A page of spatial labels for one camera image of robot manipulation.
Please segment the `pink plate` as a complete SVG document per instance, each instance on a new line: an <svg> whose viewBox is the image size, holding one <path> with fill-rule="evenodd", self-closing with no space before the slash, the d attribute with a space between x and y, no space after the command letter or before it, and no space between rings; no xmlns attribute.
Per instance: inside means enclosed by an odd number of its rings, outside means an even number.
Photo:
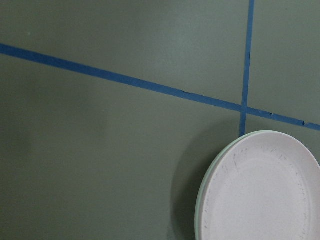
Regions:
<svg viewBox="0 0 320 240"><path fill-rule="evenodd" d="M320 166L300 141L263 130L232 153L214 198L209 240L317 240Z"/></svg>

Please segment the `light green plate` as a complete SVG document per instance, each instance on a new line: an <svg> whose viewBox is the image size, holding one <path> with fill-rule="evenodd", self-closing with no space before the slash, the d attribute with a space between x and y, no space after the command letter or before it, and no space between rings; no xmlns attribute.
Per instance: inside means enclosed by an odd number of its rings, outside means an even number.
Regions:
<svg viewBox="0 0 320 240"><path fill-rule="evenodd" d="M212 161L201 182L194 211L194 235L196 240L209 240L211 222L214 216L215 197L222 188L223 181L231 175L235 166L231 166L232 153L236 153L239 144L251 136L263 133L262 130L248 133L227 145Z"/></svg>

